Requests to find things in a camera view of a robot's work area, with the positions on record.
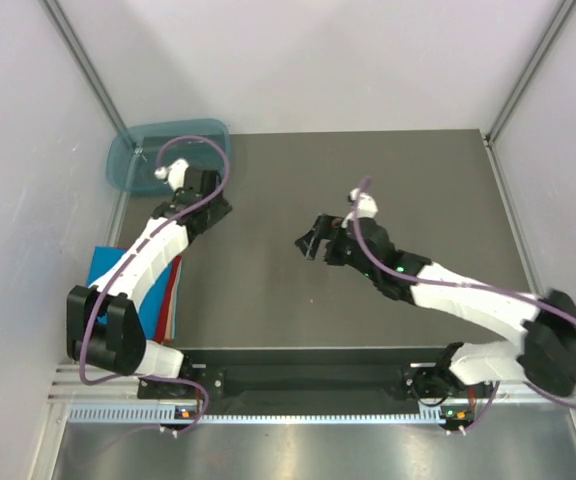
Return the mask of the aluminium frame rail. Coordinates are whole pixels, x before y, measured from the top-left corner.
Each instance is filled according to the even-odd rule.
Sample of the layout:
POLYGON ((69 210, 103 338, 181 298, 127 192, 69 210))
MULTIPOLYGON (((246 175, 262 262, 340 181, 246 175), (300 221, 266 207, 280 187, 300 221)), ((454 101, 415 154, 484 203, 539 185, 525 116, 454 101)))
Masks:
POLYGON ((77 365, 57 368, 48 399, 54 402, 121 402, 137 398, 139 383, 134 377, 120 377, 93 386, 81 382, 77 365))

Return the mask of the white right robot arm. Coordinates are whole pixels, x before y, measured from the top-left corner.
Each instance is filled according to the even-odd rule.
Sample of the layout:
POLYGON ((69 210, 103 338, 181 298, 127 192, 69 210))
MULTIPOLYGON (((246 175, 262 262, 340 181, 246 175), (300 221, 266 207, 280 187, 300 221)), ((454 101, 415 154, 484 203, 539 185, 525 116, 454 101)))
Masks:
POLYGON ((455 342, 436 360, 434 380, 455 396, 485 381, 527 383, 548 397, 576 389, 576 304, 551 289, 544 296, 504 291, 399 249, 375 217, 377 203, 360 189, 348 195, 350 212, 321 214, 295 245, 312 260, 320 248, 330 266, 349 266, 385 297, 436 310, 498 335, 496 342, 455 342))

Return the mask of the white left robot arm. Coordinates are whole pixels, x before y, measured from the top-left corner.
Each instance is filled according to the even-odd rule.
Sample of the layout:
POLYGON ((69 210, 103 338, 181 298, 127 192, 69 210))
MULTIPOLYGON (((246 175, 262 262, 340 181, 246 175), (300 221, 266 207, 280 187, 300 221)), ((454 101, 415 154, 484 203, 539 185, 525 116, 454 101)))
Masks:
POLYGON ((159 377, 173 396, 194 387, 184 354, 146 338, 139 308, 161 274, 201 234, 232 211, 219 170, 184 159, 161 167, 173 196, 158 205, 136 241, 103 275, 75 286, 66 300, 66 350, 81 367, 115 376, 159 377))

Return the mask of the red folded t shirt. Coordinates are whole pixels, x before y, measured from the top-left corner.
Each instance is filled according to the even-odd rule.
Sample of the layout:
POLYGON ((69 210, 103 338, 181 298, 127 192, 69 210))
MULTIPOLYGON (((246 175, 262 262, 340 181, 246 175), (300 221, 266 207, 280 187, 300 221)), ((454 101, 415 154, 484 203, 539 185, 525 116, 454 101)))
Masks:
POLYGON ((178 272, 178 264, 173 263, 160 312, 161 332, 159 341, 161 343, 163 343, 166 340, 170 340, 172 338, 172 322, 173 322, 173 310, 175 306, 175 288, 177 286, 177 272, 178 272))

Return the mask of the right aluminium corner post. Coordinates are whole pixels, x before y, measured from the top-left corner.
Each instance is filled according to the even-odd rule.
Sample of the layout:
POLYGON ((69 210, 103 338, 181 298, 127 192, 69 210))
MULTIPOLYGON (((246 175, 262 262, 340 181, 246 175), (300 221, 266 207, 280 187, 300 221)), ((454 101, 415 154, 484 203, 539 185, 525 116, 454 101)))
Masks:
POLYGON ((539 35, 535 47, 528 56, 525 65, 515 80, 500 111, 495 116, 488 132, 483 136, 487 147, 492 147, 501 137, 506 125, 510 121, 520 101, 527 93, 536 78, 539 69, 547 59, 558 37, 576 10, 576 0, 559 1, 556 9, 548 20, 543 32, 539 35))

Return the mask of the left aluminium corner post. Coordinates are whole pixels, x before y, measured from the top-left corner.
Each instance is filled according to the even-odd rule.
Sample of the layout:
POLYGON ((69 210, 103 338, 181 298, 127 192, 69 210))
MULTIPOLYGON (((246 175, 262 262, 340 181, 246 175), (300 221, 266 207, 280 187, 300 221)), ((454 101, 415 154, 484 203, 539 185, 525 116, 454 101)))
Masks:
POLYGON ((39 3, 84 76, 110 124, 117 133, 121 133, 127 126, 61 3, 57 0, 40 0, 39 3))

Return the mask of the aluminium corner post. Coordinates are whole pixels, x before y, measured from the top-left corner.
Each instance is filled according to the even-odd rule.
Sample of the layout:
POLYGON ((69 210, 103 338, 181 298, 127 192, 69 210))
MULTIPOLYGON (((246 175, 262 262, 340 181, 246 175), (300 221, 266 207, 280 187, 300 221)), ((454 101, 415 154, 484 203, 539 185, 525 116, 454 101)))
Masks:
POLYGON ((61 3, 57 0, 40 0, 39 3, 84 76, 110 124, 117 133, 121 133, 127 126, 61 3))
POLYGON ((558 37, 576 10, 576 0, 559 1, 556 9, 548 20, 543 32, 539 35, 535 47, 528 56, 525 65, 515 80, 500 111, 495 116, 488 132, 483 136, 487 147, 492 147, 501 137, 506 125, 510 121, 520 101, 527 93, 536 78, 539 69, 547 59, 558 37))

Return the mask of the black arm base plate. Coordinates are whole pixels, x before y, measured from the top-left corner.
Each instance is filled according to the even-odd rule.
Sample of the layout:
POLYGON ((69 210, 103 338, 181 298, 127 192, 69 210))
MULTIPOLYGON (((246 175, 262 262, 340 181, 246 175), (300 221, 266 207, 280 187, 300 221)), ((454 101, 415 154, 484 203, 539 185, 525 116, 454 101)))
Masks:
POLYGON ((252 392, 379 392, 395 399, 442 398, 466 389, 445 348, 194 349, 179 377, 213 399, 252 392))

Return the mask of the teal plastic basin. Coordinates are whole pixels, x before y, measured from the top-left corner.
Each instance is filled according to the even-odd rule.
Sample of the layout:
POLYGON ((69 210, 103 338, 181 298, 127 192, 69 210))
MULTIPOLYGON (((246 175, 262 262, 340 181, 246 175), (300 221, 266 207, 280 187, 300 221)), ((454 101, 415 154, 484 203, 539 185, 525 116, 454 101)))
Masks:
POLYGON ((198 141, 205 137, 231 154, 227 126, 219 120, 204 118, 134 126, 122 131, 112 141, 106 162, 106 180, 113 188, 135 196, 164 196, 170 188, 155 177, 156 158, 168 141, 179 136, 192 136, 164 153, 161 164, 168 166, 183 158, 200 168, 224 170, 223 160, 210 145, 198 141))

